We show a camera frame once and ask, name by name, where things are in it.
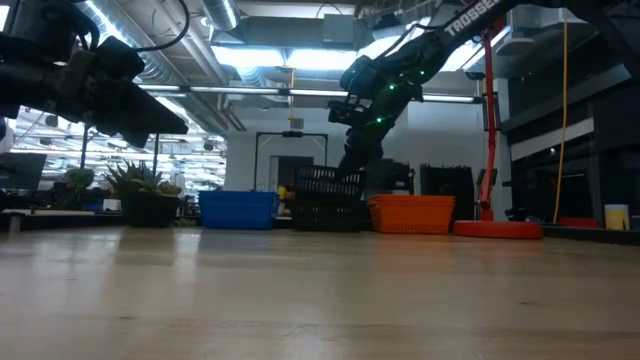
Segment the yellow white cup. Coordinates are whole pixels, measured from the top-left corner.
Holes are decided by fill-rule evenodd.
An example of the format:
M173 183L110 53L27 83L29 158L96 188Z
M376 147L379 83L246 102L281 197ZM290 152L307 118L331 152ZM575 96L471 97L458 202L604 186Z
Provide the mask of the yellow white cup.
M608 230L628 231L630 229L629 207L625 204L604 206L605 227Z

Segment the long ceiling light tube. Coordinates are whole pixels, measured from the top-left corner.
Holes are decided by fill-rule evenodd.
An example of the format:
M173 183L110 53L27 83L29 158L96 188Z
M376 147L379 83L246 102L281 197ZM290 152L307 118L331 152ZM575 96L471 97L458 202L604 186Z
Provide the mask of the long ceiling light tube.
M260 95L260 96L294 96L294 97L347 97L345 91L314 90L314 89L290 89L290 88L266 88L266 87L233 87L233 86L190 86L190 85L151 85L139 84L142 90L153 93L203 93L226 95ZM479 103L480 97L441 95L424 93L422 99L425 102L434 103Z

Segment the black cabinet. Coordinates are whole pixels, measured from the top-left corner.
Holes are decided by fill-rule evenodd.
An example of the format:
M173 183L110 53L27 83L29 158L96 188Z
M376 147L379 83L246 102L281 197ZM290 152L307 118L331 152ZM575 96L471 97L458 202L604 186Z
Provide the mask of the black cabinet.
M475 219L475 186L472 169L467 166L420 166L420 193L422 195L447 195L455 198L452 218Z

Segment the green leafy plant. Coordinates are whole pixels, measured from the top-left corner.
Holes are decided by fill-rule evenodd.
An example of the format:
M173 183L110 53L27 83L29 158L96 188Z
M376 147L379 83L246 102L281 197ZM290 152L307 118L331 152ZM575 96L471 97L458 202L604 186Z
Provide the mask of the green leafy plant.
M82 191L88 188L95 179L95 173L89 168L75 168L64 175L65 182L74 190Z

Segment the dark computer monitor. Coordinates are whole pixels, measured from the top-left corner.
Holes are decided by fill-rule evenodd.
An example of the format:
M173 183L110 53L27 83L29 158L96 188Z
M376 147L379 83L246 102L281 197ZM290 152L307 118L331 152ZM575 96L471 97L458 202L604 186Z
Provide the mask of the dark computer monitor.
M46 162L45 154L0 154L0 189L35 191Z

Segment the dark low table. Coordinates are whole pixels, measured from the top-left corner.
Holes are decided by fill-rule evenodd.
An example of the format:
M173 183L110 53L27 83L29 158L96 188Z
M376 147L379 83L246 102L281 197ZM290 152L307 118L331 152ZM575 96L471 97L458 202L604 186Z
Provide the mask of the dark low table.
M122 226L125 224L126 221L122 214L113 212L5 209L0 213L0 233Z

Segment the black plastic basket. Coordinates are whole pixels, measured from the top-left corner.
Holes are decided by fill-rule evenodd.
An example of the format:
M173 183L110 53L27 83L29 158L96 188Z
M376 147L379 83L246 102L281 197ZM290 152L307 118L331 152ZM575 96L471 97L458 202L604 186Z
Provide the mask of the black plastic basket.
M300 166L294 177L297 198L359 200L365 184L363 171L341 176L338 168L319 165Z
M292 209L292 226L298 231L360 232L364 206L351 200L297 200Z

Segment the potted succulent black planter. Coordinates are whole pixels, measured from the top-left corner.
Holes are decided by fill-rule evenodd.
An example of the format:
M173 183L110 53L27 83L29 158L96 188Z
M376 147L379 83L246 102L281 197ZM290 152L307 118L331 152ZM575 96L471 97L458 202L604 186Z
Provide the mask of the potted succulent black planter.
M176 217L182 192L180 186L162 180L144 162L126 162L108 167L105 175L114 196L120 200L127 224L136 228L166 228Z

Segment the white ceiling unit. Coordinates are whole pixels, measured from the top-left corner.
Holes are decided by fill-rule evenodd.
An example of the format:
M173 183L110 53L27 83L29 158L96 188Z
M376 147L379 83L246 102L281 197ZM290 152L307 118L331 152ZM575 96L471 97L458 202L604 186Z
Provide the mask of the white ceiling unit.
M535 5L518 5L510 11L509 23L514 29L541 29L568 24L586 24L566 8L545 8Z

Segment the red stand with round base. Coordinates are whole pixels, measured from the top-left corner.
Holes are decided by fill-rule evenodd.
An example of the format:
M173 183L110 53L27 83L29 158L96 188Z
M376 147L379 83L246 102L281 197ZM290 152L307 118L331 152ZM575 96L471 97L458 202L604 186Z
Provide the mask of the red stand with round base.
M492 45L493 37L503 29L503 22L492 24L481 32L482 48L485 51L485 80L484 89L486 99L487 161L483 180L478 191L479 219L459 220L453 225L453 233L461 237L512 239L512 240L540 240L543 235L539 224L531 222L496 221L491 204L493 190L493 174L496 160L496 99L494 93L494 74Z

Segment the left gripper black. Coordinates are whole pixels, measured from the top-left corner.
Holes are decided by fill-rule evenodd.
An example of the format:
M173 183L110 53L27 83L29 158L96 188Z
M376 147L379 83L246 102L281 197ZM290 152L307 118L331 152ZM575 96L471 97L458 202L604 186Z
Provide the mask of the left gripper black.
M113 36L73 54L54 86L55 113L122 133L136 148L146 146L149 133L186 134L178 115L133 83L144 67L135 49Z

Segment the silver ceiling duct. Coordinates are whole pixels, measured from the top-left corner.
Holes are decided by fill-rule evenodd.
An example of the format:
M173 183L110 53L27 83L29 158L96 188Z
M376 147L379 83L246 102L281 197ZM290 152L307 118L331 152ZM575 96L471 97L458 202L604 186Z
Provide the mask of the silver ceiling duct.
M240 22L240 13L234 0L201 0L204 13L218 31L230 31Z

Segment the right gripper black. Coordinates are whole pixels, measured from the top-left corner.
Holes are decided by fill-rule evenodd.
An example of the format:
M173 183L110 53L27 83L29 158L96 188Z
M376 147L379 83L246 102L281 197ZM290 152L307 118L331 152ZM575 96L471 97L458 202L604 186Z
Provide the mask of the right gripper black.
M349 147L337 167L338 176L348 176L378 162L382 141L411 101L423 101L421 87L385 87L351 125Z

